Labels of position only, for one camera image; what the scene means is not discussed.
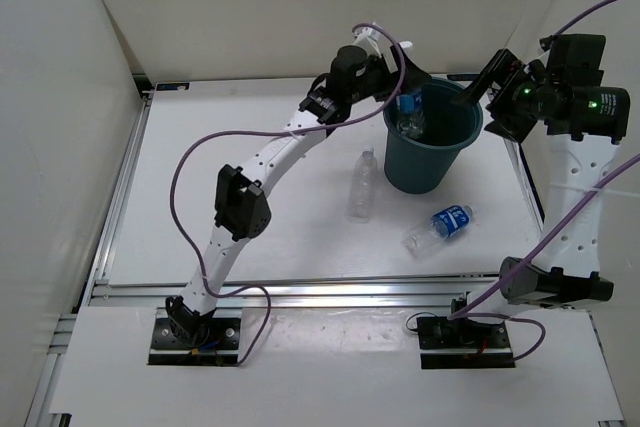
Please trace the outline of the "clear bottle blue label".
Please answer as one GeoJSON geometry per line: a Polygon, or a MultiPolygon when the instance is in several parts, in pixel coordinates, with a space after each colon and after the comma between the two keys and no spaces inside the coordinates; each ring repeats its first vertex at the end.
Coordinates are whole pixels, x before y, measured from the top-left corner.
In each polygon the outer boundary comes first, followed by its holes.
{"type": "Polygon", "coordinates": [[[396,97],[396,129],[405,137],[419,140],[424,134],[422,90],[417,89],[396,97]]]}

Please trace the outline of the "crushed bottle blue label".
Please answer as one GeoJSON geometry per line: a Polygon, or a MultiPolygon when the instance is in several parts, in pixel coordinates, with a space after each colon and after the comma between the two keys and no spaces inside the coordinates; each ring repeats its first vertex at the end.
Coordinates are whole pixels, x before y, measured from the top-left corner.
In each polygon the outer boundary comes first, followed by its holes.
{"type": "Polygon", "coordinates": [[[474,212],[469,205],[447,207],[407,232],[401,245],[414,259],[425,258],[465,231],[473,216],[474,212]]]}

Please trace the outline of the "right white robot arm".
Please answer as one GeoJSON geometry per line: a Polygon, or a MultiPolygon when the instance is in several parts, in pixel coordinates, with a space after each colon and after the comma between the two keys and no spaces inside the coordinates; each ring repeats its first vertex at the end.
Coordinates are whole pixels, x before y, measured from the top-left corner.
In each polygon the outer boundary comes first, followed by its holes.
{"type": "Polygon", "coordinates": [[[602,83],[605,36],[556,34],[541,46],[543,56],[528,63],[498,50],[453,100],[469,107],[490,92],[486,131],[520,144],[542,124],[551,154],[542,237],[525,257],[505,258],[488,288],[453,302],[449,334],[460,346],[484,336],[482,305],[506,315],[517,306],[576,307],[613,296],[600,273],[599,226],[604,187],[632,165],[612,166],[627,133],[630,95],[602,83]]]}

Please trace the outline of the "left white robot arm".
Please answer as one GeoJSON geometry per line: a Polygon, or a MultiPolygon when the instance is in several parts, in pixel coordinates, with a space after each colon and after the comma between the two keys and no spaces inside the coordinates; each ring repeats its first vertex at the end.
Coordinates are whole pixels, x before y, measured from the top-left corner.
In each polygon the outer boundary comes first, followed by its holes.
{"type": "Polygon", "coordinates": [[[396,64],[357,45],[340,48],[328,72],[316,77],[283,132],[244,163],[224,165],[217,174],[213,227],[204,250],[196,252],[197,271],[185,289],[165,302],[174,336],[186,346],[204,345],[212,337],[211,319],[220,289],[237,257],[261,235],[272,214],[268,197],[277,182],[307,152],[347,123],[354,104],[372,98],[389,104],[430,80],[399,47],[396,64]]]}

